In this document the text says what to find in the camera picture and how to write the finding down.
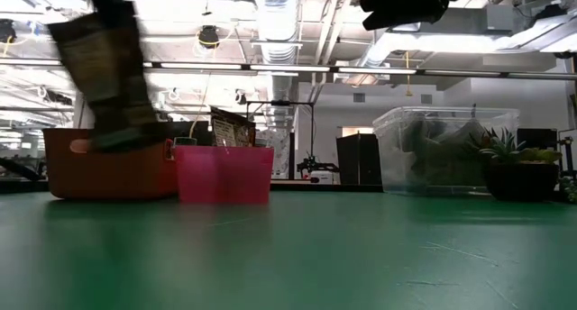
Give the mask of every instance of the pipe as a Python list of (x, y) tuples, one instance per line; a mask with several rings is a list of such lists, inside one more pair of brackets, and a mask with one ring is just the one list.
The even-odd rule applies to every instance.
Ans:
[(313, 105), (316, 104), (316, 101), (318, 100), (318, 97), (321, 95), (321, 92), (323, 91), (325, 84), (326, 84), (326, 73), (323, 74), (323, 78), (322, 78), (320, 84), (318, 84), (318, 86), (316, 87), (315, 97), (313, 97), (313, 102), (312, 102)]
[[(303, 39), (303, 23), (301, 23), (301, 21), (303, 20), (303, 4), (300, 3), (298, 5), (298, 19), (297, 19), (297, 25), (298, 25), (298, 42), (300, 42), (300, 40)], [(300, 58), (300, 49), (301, 46), (298, 46), (297, 49), (297, 64), (298, 64), (298, 59)]]
[(343, 19), (344, 13), (343, 11), (351, 4), (351, 0), (343, 0), (343, 5), (341, 6), (341, 11), (335, 17), (333, 32), (331, 33), (331, 40), (328, 42), (328, 47), (326, 48), (325, 56), (323, 57), (323, 65), (328, 63), (328, 60), (331, 58), (331, 54), (333, 54), (333, 49), (336, 44), (336, 39), (339, 37), (341, 33), (341, 29), (343, 28)]
[(390, 45), (389, 33), (384, 32), (378, 40), (362, 54), (356, 67), (378, 68), (393, 51)]
[(28, 113), (38, 113), (38, 112), (72, 113), (74, 112), (74, 108), (0, 106), (0, 111), (28, 112)]
[(328, 37), (328, 33), (331, 30), (331, 25), (333, 24), (334, 14), (336, 13), (336, 5), (338, 4), (339, 0), (330, 1), (331, 4), (328, 7), (328, 12), (325, 16), (325, 19), (322, 21), (323, 28), (321, 29), (321, 35), (318, 38), (318, 45), (316, 46), (315, 60), (313, 61), (313, 64), (320, 62), (321, 54), (323, 54), (323, 49), (325, 48), (326, 38)]
[(243, 56), (244, 63), (249, 63), (249, 60), (246, 59), (246, 52), (244, 52), (244, 46), (241, 43), (241, 37), (238, 35), (238, 30), (236, 30), (236, 27), (234, 27), (234, 34), (236, 35), (236, 41), (238, 43), (238, 48), (241, 51), (241, 55)]

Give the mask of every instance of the white wall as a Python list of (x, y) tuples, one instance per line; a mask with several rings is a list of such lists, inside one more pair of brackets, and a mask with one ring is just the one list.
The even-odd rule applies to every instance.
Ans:
[[(379, 116), (387, 111), (382, 109), (346, 110), (337, 108), (316, 108), (316, 136), (314, 154), (317, 161), (332, 162), (338, 165), (336, 138), (341, 137), (340, 126), (372, 126)], [(302, 162), (310, 152), (310, 116), (298, 111), (297, 142), (295, 145), (296, 162)]]
[[(560, 65), (549, 72), (565, 72)], [(447, 106), (516, 108), (519, 126), (567, 130), (571, 127), (567, 105), (567, 82), (469, 78), (445, 90)]]

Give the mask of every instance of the air duct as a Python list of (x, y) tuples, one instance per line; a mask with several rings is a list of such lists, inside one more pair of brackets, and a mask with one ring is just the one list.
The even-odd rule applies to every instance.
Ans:
[[(299, 0), (254, 0), (258, 7), (259, 37), (262, 41), (274, 41), (262, 44), (262, 59), (265, 64), (293, 65), (297, 62), (297, 47), (284, 41), (297, 39)], [(295, 102), (298, 99), (298, 87), (293, 85), (293, 77), (270, 76), (268, 88), (269, 100)], [(271, 108), (270, 111), (279, 123), (287, 119), (286, 110)]]
[(387, 35), (389, 35), (389, 33), (384, 32), (373, 44), (371, 44), (357, 62), (357, 67), (378, 68), (382, 65), (389, 54), (395, 49), (391, 47)]

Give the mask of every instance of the green table surface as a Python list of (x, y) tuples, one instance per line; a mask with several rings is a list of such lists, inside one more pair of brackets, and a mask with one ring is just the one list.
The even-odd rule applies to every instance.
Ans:
[(577, 207), (273, 192), (0, 196), (0, 309), (577, 309)]

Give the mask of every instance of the green leaves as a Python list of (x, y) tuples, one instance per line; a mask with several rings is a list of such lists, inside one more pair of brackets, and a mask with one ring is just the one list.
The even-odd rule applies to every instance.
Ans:
[(527, 148), (519, 153), (519, 161), (534, 161), (552, 164), (558, 161), (562, 156), (563, 154), (557, 151)]
[(525, 143), (519, 145), (515, 142), (515, 135), (507, 129), (501, 129), (497, 135), (495, 129), (485, 129), (481, 140), (469, 134), (470, 140), (467, 148), (470, 151), (478, 151), (482, 155), (489, 156), (492, 160), (501, 163), (519, 162), (539, 162), (552, 164), (558, 161), (563, 155), (561, 152), (539, 149), (523, 149)]

